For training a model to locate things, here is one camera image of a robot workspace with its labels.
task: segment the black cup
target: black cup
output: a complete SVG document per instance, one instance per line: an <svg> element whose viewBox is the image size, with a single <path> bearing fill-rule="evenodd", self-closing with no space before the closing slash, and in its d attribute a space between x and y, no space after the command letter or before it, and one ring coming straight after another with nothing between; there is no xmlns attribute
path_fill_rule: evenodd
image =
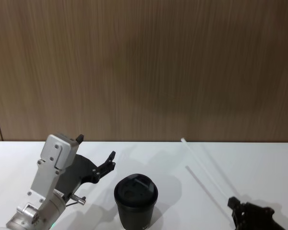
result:
<svg viewBox="0 0 288 230"><path fill-rule="evenodd" d="M127 176L116 185L114 198L126 230L149 227L158 198L157 187L151 179L142 174Z"/></svg>

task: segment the white table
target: white table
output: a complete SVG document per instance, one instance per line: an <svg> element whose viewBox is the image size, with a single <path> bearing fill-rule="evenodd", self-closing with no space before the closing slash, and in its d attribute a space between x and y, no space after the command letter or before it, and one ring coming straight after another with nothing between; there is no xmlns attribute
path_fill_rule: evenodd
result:
<svg viewBox="0 0 288 230"><path fill-rule="evenodd" d="M30 188L43 144L0 142L0 227ZM288 143L188 144L228 196L272 207L288 230ZM227 201L181 142L84 142L78 154L99 165L112 150L115 170L82 185L77 195L87 203L68 207L53 230L121 229L113 190L133 173L149 176L159 190L150 229L234 229Z"/></svg>

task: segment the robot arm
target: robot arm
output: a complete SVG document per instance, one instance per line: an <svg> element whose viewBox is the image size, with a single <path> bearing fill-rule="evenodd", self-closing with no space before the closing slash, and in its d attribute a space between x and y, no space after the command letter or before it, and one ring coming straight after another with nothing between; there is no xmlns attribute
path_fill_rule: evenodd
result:
<svg viewBox="0 0 288 230"><path fill-rule="evenodd" d="M62 134L48 136L41 159L37 161L38 170L31 189L17 207L16 214L6 224L7 229L50 229L70 199L85 204L85 199L74 194L81 184L96 184L100 178L114 170L114 151L99 167L76 154L83 138L83 135L76 140Z"/></svg>

